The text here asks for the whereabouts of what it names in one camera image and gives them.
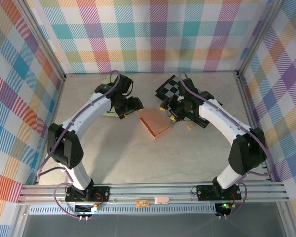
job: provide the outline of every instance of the pink eraser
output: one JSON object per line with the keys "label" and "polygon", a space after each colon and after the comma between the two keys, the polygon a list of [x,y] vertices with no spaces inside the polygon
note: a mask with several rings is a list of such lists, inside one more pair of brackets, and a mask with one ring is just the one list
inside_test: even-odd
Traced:
{"label": "pink eraser", "polygon": [[169,202],[168,197],[155,197],[154,204],[167,204]]}

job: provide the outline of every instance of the plaid backdrop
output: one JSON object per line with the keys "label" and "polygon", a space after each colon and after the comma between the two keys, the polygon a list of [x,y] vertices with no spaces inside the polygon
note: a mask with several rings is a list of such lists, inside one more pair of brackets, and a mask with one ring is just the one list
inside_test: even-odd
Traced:
{"label": "plaid backdrop", "polygon": [[27,1],[67,73],[235,70],[272,2]]}
{"label": "plaid backdrop", "polygon": [[33,178],[61,81],[12,0],[0,0],[0,237]]}
{"label": "plaid backdrop", "polygon": [[287,0],[245,71],[247,94],[296,216],[296,0]]}

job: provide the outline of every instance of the plaid wall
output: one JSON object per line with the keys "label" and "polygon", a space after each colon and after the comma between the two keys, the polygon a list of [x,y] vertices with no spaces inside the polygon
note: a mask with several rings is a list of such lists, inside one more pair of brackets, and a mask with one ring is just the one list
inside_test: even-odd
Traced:
{"label": "plaid wall", "polygon": [[27,1],[65,71],[93,73],[235,70],[271,0]]}
{"label": "plaid wall", "polygon": [[33,178],[60,80],[12,0],[0,0],[0,237]]}
{"label": "plaid wall", "polygon": [[245,71],[245,84],[296,216],[296,0],[285,1]]}

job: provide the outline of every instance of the table surface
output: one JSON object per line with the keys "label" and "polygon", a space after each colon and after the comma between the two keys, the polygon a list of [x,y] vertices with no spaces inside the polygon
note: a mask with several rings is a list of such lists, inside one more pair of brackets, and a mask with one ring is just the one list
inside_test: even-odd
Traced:
{"label": "table surface", "polygon": [[[159,108],[155,97],[159,88],[173,73],[126,74],[134,81],[132,96],[144,107]],[[207,90],[237,119],[248,124],[233,72],[189,73],[195,86]],[[108,75],[68,75],[61,97],[56,123],[70,118],[90,99],[94,89]],[[211,181],[228,165],[231,145],[211,124],[189,131],[189,122],[181,121],[157,140],[139,120],[137,112],[120,120],[101,116],[81,140],[83,164],[94,183],[163,183]],[[57,166],[50,159],[44,170]],[[263,173],[261,166],[255,171]],[[249,175],[246,180],[265,178]],[[41,177],[40,184],[67,181],[61,171]]]}

